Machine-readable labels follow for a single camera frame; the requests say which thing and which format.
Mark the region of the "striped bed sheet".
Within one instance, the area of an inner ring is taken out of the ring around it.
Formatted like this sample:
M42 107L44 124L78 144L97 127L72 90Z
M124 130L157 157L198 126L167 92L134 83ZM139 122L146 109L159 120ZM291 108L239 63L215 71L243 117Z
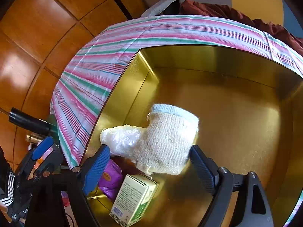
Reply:
M63 71L51 113L70 167L100 146L100 132L147 126L155 103L199 118L197 144L217 165L254 171L275 226L302 198L302 56L266 32L200 15L112 25Z

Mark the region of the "black flashlight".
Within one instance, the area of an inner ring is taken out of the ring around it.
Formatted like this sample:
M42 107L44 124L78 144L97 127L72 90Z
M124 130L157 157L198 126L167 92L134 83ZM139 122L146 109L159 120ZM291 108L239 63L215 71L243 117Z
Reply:
M35 118L16 108L11 108L9 113L9 121L25 130L44 136L57 132L54 124Z

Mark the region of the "wooden wardrobe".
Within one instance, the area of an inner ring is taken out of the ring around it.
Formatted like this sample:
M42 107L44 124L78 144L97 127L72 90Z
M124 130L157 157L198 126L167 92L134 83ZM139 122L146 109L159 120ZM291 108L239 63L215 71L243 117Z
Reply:
M100 112L156 19L144 0L14 0L1 19L1 148L19 166L26 131L11 108L46 120L70 168L81 165Z

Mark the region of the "white knitted sock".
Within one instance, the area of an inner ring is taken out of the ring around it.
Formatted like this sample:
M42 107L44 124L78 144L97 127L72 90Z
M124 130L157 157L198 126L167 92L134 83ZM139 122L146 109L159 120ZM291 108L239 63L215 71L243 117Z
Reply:
M199 118L177 106L157 103L147 116L149 125L134 148L138 170L179 175L199 130Z

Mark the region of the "white plastic bag ball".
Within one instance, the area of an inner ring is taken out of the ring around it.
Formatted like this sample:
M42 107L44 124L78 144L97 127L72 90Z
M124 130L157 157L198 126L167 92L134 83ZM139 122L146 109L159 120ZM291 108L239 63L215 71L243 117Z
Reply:
M131 159L138 140L146 129L128 124L103 129L100 134L100 143L107 145L111 156L120 156Z

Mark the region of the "green white medicine box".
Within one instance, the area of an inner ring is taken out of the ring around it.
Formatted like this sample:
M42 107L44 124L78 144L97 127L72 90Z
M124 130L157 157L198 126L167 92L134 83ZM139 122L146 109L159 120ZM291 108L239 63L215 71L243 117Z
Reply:
M140 221L156 193L158 182L144 175L126 175L109 212L120 226Z

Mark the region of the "maroon blanket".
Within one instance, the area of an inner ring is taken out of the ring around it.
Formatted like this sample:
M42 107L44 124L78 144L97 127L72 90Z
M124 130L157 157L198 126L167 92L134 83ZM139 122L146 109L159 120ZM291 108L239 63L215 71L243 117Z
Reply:
M245 14L227 5L185 0L180 5L180 14L220 17L240 22L272 35L302 55L302 38L294 36L282 25L276 25L272 22L265 23L261 19L250 19Z

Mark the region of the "purple cartoon snack packet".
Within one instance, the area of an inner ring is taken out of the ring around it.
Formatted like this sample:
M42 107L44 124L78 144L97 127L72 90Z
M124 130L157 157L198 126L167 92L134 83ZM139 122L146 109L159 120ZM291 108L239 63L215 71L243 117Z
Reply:
M114 201L123 182L121 168L110 159L98 182L99 189L111 201Z

